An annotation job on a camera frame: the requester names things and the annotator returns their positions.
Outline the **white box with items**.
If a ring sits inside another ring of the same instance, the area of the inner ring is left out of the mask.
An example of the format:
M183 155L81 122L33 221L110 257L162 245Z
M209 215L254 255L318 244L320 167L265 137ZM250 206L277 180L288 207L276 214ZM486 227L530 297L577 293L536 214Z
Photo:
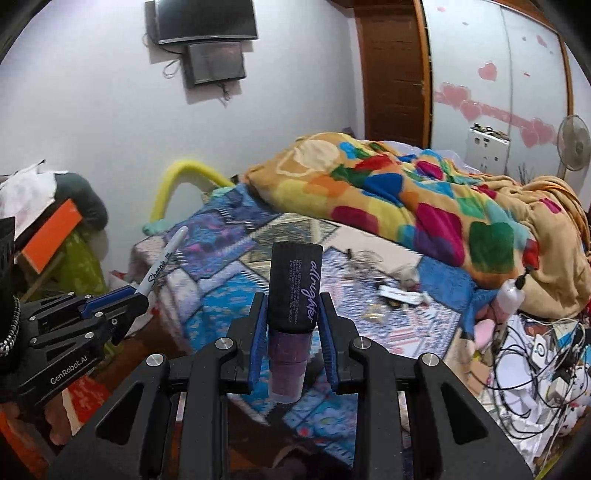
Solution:
M483 173L506 175L510 145L506 133L474 123L468 131L465 161Z

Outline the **clear plastic bag yellow item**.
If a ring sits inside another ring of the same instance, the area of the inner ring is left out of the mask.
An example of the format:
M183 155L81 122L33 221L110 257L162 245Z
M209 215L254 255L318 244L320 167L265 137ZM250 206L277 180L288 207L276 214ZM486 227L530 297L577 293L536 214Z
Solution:
M384 324L387 321L387 315L383 311L367 311L363 314L363 319L367 321L377 322L379 324Z

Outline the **white standing fan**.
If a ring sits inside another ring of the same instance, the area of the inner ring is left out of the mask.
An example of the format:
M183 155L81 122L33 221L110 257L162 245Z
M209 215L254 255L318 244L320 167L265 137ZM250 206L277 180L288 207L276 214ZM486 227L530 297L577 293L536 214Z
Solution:
M557 151L560 160L558 176L565 180L568 172L579 172L590 164L590 133L584 120L578 115L566 116L557 134Z

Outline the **blue patterned bed cover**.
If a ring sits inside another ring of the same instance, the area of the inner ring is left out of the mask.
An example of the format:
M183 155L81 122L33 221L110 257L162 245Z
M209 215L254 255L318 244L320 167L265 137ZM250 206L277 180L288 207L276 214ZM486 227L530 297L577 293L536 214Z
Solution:
M256 293L270 322L322 323L320 296L394 354L445 356L492 300L463 270L355 228L279 213L245 185L216 190L184 221L188 233L154 291L164 328L197 351L245 316Z

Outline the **brown wooden door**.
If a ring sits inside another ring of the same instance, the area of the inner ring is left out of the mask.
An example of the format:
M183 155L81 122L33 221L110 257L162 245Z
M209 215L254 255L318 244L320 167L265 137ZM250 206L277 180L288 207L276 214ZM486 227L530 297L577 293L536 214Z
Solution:
M363 1L353 12L366 137L428 147L433 103L423 3Z

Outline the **white wardrobe pink hearts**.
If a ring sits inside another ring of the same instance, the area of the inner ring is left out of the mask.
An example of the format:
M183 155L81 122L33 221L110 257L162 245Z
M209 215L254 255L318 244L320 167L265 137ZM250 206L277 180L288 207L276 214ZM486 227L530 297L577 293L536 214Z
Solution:
M515 179L555 175L557 134L567 115L558 36L491 1L426 1L432 81L431 145L462 158L478 124L506 133L496 169Z

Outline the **yellow foam tube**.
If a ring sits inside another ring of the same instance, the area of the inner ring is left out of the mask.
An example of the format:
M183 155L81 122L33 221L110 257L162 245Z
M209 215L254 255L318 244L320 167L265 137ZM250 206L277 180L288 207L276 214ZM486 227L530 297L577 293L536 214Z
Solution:
M214 188L233 187L235 184L212 167L197 160L179 160L172 163L164 172L157 188L150 212L149 222L163 220L176 189L181 184L190 184L200 191Z

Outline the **colourful heart fleece blanket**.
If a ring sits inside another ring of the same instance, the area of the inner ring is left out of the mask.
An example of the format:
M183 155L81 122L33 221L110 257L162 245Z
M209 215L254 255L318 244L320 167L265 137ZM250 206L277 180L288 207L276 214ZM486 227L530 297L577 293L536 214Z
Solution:
M525 280L525 312L580 313L590 300L590 229L554 176L520 184L432 150L404 154L342 133L301 137L245 183L280 211L339 222L465 270L485 289Z

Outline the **green patterned cloth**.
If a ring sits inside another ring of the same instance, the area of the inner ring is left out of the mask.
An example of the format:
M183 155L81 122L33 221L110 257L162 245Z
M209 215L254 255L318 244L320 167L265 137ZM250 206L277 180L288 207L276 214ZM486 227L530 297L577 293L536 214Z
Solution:
M108 291L100 262L77 229L65 238L58 253L62 258L54 270L52 280L59 291L93 296Z

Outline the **white cloth pile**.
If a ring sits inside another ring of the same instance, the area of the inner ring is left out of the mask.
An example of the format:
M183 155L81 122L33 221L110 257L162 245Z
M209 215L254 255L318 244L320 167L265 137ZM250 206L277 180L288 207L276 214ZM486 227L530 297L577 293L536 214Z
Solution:
M1 183L1 217L15 219L15 238L54 203L56 189L55 173L42 172L41 163L19 170Z

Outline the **black purple cosmetic tube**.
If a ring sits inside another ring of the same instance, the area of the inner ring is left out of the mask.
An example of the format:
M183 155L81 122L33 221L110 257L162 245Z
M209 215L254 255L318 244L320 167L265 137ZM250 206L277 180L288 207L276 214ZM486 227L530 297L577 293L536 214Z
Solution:
M281 241L271 249L269 303L269 395L281 404L301 398L317 326L322 246Z

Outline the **black grey Sharpie marker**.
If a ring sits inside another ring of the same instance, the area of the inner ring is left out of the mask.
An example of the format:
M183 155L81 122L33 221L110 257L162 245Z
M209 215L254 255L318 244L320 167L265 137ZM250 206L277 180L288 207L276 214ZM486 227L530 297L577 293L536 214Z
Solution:
M135 293L138 295L142 295L144 297L148 297L149 292L153 289L154 285L157 283L158 278L164 271L165 267L169 263L170 258L174 255L178 247L184 241L186 235L188 233L188 227L182 226L180 227L168 243L165 245L164 249L154 262L154 264L150 267L146 275L143 277L142 281L137 286Z

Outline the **orange cardboard box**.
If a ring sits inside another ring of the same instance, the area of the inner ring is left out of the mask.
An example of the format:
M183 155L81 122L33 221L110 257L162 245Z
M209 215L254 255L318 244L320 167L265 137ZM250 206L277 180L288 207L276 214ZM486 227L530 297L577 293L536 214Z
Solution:
M67 199L37 230L25 245L21 256L36 274L41 274L58 249L82 221L76 205Z

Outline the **black wall box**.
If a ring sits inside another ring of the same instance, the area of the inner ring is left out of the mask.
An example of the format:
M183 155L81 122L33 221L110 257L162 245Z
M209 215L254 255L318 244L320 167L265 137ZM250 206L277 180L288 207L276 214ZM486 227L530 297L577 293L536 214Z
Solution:
M182 53L182 67L189 88L246 77L242 44L238 42L189 44Z

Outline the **wall mounted black television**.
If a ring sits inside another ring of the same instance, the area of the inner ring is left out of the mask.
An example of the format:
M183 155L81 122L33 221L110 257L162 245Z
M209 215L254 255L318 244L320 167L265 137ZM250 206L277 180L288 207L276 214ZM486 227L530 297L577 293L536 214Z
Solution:
M154 21L160 45L259 38L252 0L157 0Z

